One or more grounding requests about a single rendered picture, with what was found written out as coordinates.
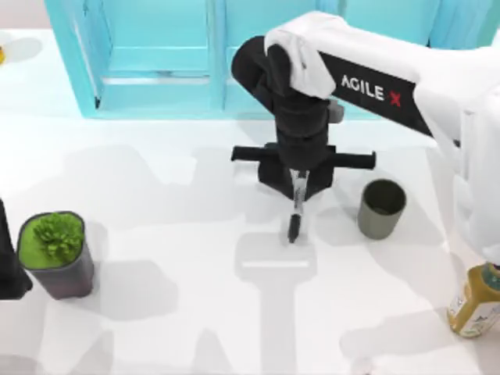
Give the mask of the olive grey cup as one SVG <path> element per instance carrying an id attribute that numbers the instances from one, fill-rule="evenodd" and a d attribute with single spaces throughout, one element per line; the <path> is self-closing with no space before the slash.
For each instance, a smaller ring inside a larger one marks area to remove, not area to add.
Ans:
<path id="1" fill-rule="evenodd" d="M 407 204 L 405 190 L 389 179 L 370 181 L 362 190 L 357 226 L 371 240 L 384 240 L 394 231 Z"/>

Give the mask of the light blue rack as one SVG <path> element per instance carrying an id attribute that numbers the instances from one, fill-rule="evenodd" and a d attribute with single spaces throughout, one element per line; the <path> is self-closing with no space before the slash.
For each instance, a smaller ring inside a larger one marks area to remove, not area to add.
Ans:
<path id="1" fill-rule="evenodd" d="M 432 48 L 493 42 L 500 0 L 44 0 L 81 114 L 266 120 L 230 64 L 254 35 L 309 11 Z"/>

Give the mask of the yellow bottle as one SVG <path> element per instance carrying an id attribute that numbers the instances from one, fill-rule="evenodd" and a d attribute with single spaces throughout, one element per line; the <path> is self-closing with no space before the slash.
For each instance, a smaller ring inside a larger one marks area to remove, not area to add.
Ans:
<path id="1" fill-rule="evenodd" d="M 500 266 L 486 262 L 467 271 L 447 308 L 448 325 L 463 338 L 477 338 L 500 320 Z"/>

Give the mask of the grey pot with green plant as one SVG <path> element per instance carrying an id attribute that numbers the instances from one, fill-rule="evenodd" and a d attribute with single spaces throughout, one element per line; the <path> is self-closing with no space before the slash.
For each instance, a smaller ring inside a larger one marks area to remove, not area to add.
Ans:
<path id="1" fill-rule="evenodd" d="M 94 287 L 95 265 L 83 218 L 73 211 L 41 212 L 19 231 L 17 258 L 55 300 L 83 298 Z"/>

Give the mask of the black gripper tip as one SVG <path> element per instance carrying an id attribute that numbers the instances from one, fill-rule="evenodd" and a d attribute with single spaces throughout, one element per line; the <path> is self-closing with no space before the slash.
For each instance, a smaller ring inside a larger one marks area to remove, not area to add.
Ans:
<path id="1" fill-rule="evenodd" d="M 32 280 L 15 253 L 4 202 L 0 199 L 0 301 L 20 300 L 32 288 Z"/>

